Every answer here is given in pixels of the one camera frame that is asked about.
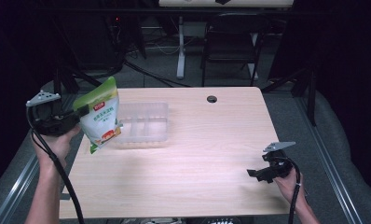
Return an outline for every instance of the round hole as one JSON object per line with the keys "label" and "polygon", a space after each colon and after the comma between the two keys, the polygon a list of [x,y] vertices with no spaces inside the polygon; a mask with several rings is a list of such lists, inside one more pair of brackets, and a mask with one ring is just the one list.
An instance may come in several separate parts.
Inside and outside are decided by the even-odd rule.
{"label": "round hole", "polygon": [[215,102],[217,102],[217,97],[215,97],[215,96],[213,96],[213,95],[210,95],[210,96],[208,96],[208,102],[209,103],[215,103]]}

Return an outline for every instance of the plastic container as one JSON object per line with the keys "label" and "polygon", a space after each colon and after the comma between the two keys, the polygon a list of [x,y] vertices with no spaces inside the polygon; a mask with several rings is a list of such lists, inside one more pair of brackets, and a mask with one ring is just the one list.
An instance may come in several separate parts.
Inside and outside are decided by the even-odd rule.
{"label": "plastic container", "polygon": [[162,142],[168,139],[168,104],[119,104],[118,121],[122,123],[120,143]]}

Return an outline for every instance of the wooden table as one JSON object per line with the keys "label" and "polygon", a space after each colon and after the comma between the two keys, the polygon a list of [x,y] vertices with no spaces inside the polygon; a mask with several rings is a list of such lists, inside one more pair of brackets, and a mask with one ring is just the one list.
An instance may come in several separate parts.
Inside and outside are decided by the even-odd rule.
{"label": "wooden table", "polygon": [[[263,149],[278,141],[258,88],[119,89],[121,103],[166,102],[168,140],[89,153],[84,137],[70,179],[85,218],[288,213],[276,184],[258,182]],[[212,104],[209,95],[217,97]],[[76,218],[61,201],[61,218]]]}

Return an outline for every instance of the dark background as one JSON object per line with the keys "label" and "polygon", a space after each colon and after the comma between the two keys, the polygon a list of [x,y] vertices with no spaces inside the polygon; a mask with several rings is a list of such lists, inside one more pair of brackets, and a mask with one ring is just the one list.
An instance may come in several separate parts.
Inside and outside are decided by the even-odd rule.
{"label": "dark background", "polygon": [[[28,132],[26,101],[60,65],[79,66],[50,20],[28,9],[33,4],[0,1],[0,176]],[[323,50],[317,88],[337,113],[352,161],[371,186],[371,0],[298,0],[295,10],[304,9],[334,9],[337,16],[333,23],[290,20],[270,76],[289,76],[309,64],[324,40],[329,50]]]}

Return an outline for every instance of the green and white bag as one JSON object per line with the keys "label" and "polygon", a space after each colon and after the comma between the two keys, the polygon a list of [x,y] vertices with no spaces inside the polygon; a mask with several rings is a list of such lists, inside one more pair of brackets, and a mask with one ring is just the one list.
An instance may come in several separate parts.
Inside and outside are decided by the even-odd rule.
{"label": "green and white bag", "polygon": [[74,111],[82,116],[80,126],[90,140],[90,153],[121,134],[117,120],[118,105],[117,85],[113,77],[73,103]]}

